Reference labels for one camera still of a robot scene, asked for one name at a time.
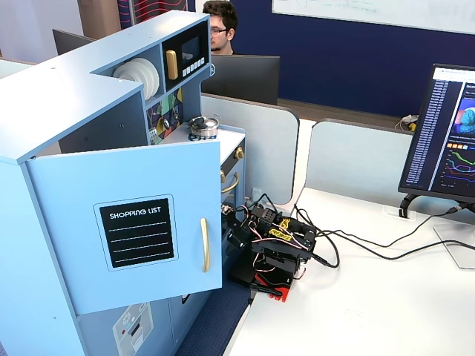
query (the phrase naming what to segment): gold door handle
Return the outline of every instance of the gold door handle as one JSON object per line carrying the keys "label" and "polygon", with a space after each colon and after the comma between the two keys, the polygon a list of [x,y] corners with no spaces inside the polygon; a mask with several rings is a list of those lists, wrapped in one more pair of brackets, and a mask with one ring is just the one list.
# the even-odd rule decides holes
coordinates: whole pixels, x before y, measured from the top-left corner
{"label": "gold door handle", "polygon": [[238,184],[239,184],[239,173],[238,172],[235,173],[235,178],[236,178],[236,182],[232,183],[228,188],[224,188],[221,191],[221,194],[227,193],[228,191],[232,191],[234,188],[236,188],[238,186]]}
{"label": "gold door handle", "polygon": [[201,219],[201,234],[203,235],[203,249],[205,252],[205,264],[203,272],[209,271],[209,237],[208,237],[208,222],[205,218]]}

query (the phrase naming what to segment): blue carpet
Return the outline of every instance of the blue carpet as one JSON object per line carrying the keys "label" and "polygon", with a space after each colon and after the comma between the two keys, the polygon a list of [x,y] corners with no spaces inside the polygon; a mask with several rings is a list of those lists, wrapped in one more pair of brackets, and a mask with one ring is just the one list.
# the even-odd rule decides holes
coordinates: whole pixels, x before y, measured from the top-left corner
{"label": "blue carpet", "polygon": [[229,280],[212,292],[175,356],[222,356],[248,306],[249,288]]}
{"label": "blue carpet", "polygon": [[0,356],[7,356],[7,352],[0,343]]}

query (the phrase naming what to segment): black chalkboard label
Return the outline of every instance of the black chalkboard label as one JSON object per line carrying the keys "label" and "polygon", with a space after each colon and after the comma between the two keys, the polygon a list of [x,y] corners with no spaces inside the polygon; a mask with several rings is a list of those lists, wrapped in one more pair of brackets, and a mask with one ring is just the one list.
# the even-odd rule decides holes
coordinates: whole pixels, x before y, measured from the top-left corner
{"label": "black chalkboard label", "polygon": [[168,198],[99,208],[113,268],[174,257]]}

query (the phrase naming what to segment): glasses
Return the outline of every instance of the glasses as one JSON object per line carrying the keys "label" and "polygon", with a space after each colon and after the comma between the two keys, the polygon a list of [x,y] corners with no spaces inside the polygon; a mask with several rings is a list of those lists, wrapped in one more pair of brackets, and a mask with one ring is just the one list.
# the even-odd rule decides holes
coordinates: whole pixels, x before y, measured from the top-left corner
{"label": "glasses", "polygon": [[212,28],[211,29],[211,36],[213,36],[213,37],[219,36],[219,34],[224,32],[224,31],[227,31],[227,29],[225,28],[224,30],[219,30],[217,28]]}

